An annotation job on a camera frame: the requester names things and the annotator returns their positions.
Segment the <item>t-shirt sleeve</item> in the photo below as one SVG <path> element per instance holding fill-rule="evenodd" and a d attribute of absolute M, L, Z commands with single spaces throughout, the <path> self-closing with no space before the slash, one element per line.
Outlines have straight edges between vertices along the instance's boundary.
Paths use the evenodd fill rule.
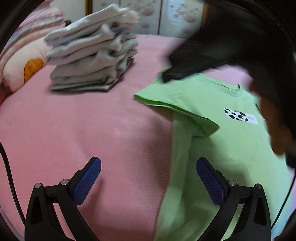
<path fill-rule="evenodd" d="M 189 111 L 188 105 L 190 103 L 181 98 L 186 93 L 183 86 L 182 81 L 171 81 L 165 84 L 161 78 L 157 78 L 151 85 L 136 93 L 134 98 L 143 104 L 170 108 L 190 117 L 197 125 L 196 136 L 206 137 L 212 135 L 219 129 L 219 125 L 206 116 Z"/>

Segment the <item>wall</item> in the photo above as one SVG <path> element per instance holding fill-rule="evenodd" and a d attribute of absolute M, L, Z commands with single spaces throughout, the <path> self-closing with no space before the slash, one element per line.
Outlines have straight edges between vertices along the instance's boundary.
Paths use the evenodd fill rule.
<path fill-rule="evenodd" d="M 132 32 L 178 38 L 187 38 L 200 28 L 204 8 L 203 0 L 93 0 L 93 11 L 111 3 L 140 13 Z"/>
<path fill-rule="evenodd" d="M 65 19 L 72 22 L 85 16 L 84 0 L 54 0 L 50 5 L 61 9 L 64 12 Z"/>

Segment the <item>black gripper frame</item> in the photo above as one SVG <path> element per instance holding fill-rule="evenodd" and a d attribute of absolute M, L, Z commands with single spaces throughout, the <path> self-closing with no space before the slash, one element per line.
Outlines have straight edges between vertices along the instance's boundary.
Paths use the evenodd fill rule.
<path fill-rule="evenodd" d="M 53 203 L 59 204 L 76 241 L 99 241 L 73 204 L 71 194 L 94 160 L 96 157 L 91 158 L 71 180 L 64 179 L 55 186 L 44 187 L 41 183 L 35 185 L 26 216 L 25 241 L 73 241 L 64 234 Z"/>
<path fill-rule="evenodd" d="M 271 220 L 262 185 L 253 188 L 227 181 L 206 158 L 202 158 L 225 193 L 225 202 L 198 241 L 221 241 L 239 204 L 244 204 L 232 235 L 225 241 L 271 241 Z"/>

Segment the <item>green t-shirt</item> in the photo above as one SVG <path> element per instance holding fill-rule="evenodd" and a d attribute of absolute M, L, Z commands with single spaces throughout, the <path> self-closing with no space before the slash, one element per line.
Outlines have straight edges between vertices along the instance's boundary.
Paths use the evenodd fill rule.
<path fill-rule="evenodd" d="M 260 183 L 271 221 L 291 184 L 283 156 L 270 147 L 257 98 L 240 85 L 228 85 L 203 74 L 163 84 L 158 78 L 135 99 L 175 110 L 170 181 L 161 204 L 155 241 L 196 241 L 215 217 L 214 205 L 196 173 L 196 161 L 206 157 L 213 167 L 239 185 Z M 224 239 L 238 220 L 240 205 Z M 272 230 L 281 233 L 291 214 L 291 198 Z"/>

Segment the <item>black cable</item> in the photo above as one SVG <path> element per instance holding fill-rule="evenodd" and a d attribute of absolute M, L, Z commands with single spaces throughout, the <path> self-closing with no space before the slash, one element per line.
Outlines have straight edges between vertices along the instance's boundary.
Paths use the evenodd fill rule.
<path fill-rule="evenodd" d="M 4 161 L 4 165 L 5 165 L 5 169 L 6 169 L 6 173 L 7 173 L 7 178 L 8 178 L 8 182 L 9 182 L 9 186 L 10 186 L 10 190 L 11 190 L 11 193 L 12 193 L 12 197 L 13 197 L 13 200 L 15 202 L 15 206 L 17 208 L 17 211 L 20 215 L 20 218 L 23 222 L 23 224 L 25 225 L 25 216 L 22 212 L 22 208 L 20 206 L 20 202 L 17 198 L 17 193 L 15 191 L 15 185 L 13 183 L 13 179 L 12 179 L 12 174 L 11 174 L 11 170 L 10 170 L 10 166 L 9 166 L 9 162 L 8 162 L 8 158 L 7 158 L 7 155 L 6 155 L 6 152 L 4 150 L 4 147 L 2 146 L 2 143 L 0 142 L 0 154 L 3 158 L 3 161 Z"/>
<path fill-rule="evenodd" d="M 275 220 L 274 220 L 274 222 L 273 222 L 271 228 L 273 228 L 274 225 L 276 224 L 276 222 L 278 221 L 278 219 L 279 219 L 279 217 L 280 217 L 280 215 L 281 215 L 281 212 L 283 211 L 283 209 L 284 209 L 284 207 L 285 207 L 285 205 L 286 205 L 286 202 L 287 202 L 287 200 L 288 200 L 288 198 L 289 198 L 289 196 L 290 196 L 290 193 L 291 193 L 292 188 L 293 188 L 294 183 L 295 183 L 295 177 L 296 177 L 296 171 L 294 172 L 293 181 L 292 181 L 292 183 L 291 183 L 291 187 L 290 187 L 290 189 L 289 189 L 289 191 L 288 191 L 288 194 L 287 194 L 287 196 L 286 196 L 286 199 L 285 199 L 285 201 L 284 201 L 284 203 L 283 203 L 281 209 L 279 210 L 279 213 L 278 213 L 277 217 L 275 218 Z"/>

